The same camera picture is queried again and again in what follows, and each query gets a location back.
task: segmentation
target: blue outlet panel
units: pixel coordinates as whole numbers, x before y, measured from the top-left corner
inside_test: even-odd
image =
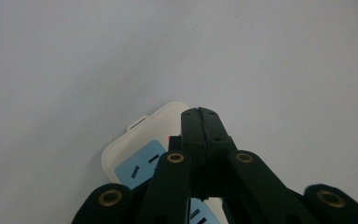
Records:
[[[152,140],[119,164],[115,173],[121,184],[134,189],[144,183],[156,169],[159,157],[166,151],[158,140]],[[190,224],[219,224],[208,206],[198,199],[191,199]]]

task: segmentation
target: gray background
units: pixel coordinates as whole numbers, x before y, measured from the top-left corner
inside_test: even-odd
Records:
[[[0,223],[69,223],[104,148],[171,101],[288,188],[358,201],[358,0],[0,1]]]

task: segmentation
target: brass ring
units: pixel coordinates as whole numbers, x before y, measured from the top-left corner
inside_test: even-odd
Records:
[[[116,198],[113,199],[113,200],[106,200],[105,197],[106,195],[109,195],[109,194],[115,194],[116,195]],[[109,207],[109,206],[112,206],[112,205],[115,205],[117,204],[118,202],[121,201],[123,195],[121,194],[121,192],[117,189],[110,189],[110,190],[107,190],[105,191],[104,193],[102,193],[100,195],[100,197],[98,198],[98,202],[102,205],[102,206],[105,206],[105,207]]]
[[[172,162],[172,163],[179,163],[185,160],[185,157],[182,154],[179,153],[173,153],[171,155],[169,155],[167,157],[167,160]]]
[[[250,163],[253,161],[253,157],[246,153],[238,153],[237,156],[235,156],[238,161]]]
[[[324,195],[329,195],[329,196],[333,196],[334,198],[337,199],[337,202],[331,202],[329,200],[327,200]],[[320,189],[318,190],[318,192],[316,193],[316,196],[318,196],[318,199],[321,200],[321,202],[326,203],[332,207],[335,208],[342,208],[345,206],[345,200],[343,200],[341,197],[339,197],[338,195],[336,195],[335,193],[325,190],[325,189]]]

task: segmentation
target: power strip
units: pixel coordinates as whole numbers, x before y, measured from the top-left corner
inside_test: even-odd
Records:
[[[168,150],[169,137],[181,132],[181,114],[188,110],[183,103],[163,106],[151,116],[142,116],[127,127],[127,132],[103,152],[103,169],[113,183],[130,189],[150,178],[159,156]],[[202,203],[191,200],[190,223],[227,223],[221,199]]]

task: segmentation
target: white plastic casing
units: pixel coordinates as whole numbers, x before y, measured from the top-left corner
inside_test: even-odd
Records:
[[[177,136],[181,132],[181,114],[188,106],[173,102],[163,106],[151,116],[142,116],[129,125],[127,132],[110,144],[103,152],[102,165],[113,183],[121,183],[115,168],[138,151],[151,140],[156,139],[168,150],[169,136]],[[222,201],[211,198],[205,203],[220,223],[227,223],[222,210]]]

